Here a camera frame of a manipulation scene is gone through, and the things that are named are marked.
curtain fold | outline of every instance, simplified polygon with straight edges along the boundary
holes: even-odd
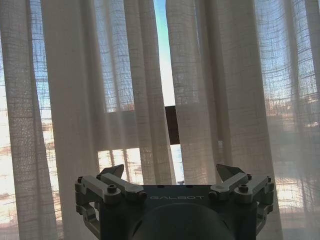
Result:
[[[103,147],[120,146],[126,162],[135,146],[145,184],[175,183],[153,1],[95,0],[94,6],[104,86]]]
[[[63,236],[93,240],[75,211],[74,182],[99,172],[81,1],[42,0],[42,19]]]
[[[0,1],[0,31],[19,238],[58,239],[33,66],[31,5]]]
[[[248,173],[275,171],[280,212],[275,205],[259,238],[316,239],[318,2],[177,0],[166,2],[166,13],[186,179],[196,173],[192,166],[206,164],[208,156]],[[213,82],[213,89],[201,89],[202,81]],[[196,116],[182,110],[190,102],[197,102]],[[209,136],[213,152],[218,141],[223,154],[188,151],[194,129],[214,133]],[[208,174],[206,167],[198,170],[197,176]]]

screw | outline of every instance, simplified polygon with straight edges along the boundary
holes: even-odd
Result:
[[[82,178],[83,178],[82,176],[78,177],[78,180],[77,180],[77,181],[78,181],[78,184],[81,183]]]
[[[107,190],[108,190],[108,193],[114,194],[117,191],[117,187],[114,184],[110,184]]]
[[[239,185],[239,191],[241,193],[247,193],[249,191],[249,188],[248,188],[247,184],[240,184]]]
[[[138,195],[138,197],[139,197],[139,199],[140,199],[141,201],[146,200],[146,199],[147,199],[147,196],[148,196],[148,194],[147,194],[146,192],[144,192],[144,191],[139,192],[139,195]]]
[[[216,201],[216,200],[218,200],[218,195],[217,195],[217,193],[216,193],[215,191],[210,191],[209,194],[208,194],[208,196],[209,196],[209,199],[210,199],[211,201]]]

